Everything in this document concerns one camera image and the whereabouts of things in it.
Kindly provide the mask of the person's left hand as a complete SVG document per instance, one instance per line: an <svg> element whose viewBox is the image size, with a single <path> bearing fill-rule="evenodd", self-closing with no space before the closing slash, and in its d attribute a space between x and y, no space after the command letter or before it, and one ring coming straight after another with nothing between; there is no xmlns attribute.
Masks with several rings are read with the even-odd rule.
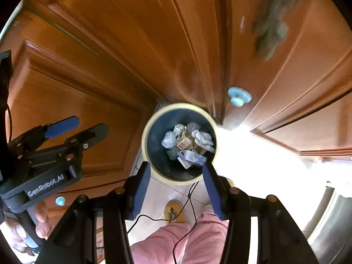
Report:
<svg viewBox="0 0 352 264"><path fill-rule="evenodd" d="M34 254L24 240L27 237L33 240L33 232L36 233L37 238L47 240L53 230L48 217L48 208L44 201L35 205L33 213L36 220L33 222L29 217L27 224L23 219L19 220L18 217L4 216L1 232L11 249L17 253L33 256Z"/></svg>

